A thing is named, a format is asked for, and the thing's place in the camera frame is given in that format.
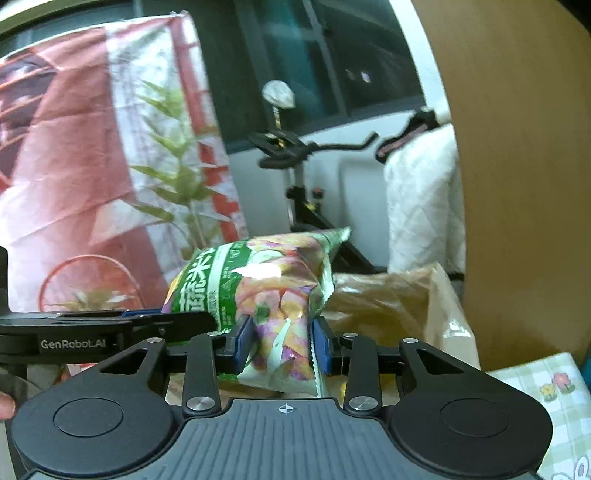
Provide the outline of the person's left hand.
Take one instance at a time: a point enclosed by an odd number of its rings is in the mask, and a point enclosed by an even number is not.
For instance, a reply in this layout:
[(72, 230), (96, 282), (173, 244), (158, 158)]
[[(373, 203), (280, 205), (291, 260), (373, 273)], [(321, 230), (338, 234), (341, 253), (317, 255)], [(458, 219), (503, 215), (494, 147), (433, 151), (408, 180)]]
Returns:
[(17, 405), (14, 399), (4, 392), (0, 392), (0, 420), (6, 421), (14, 417)]

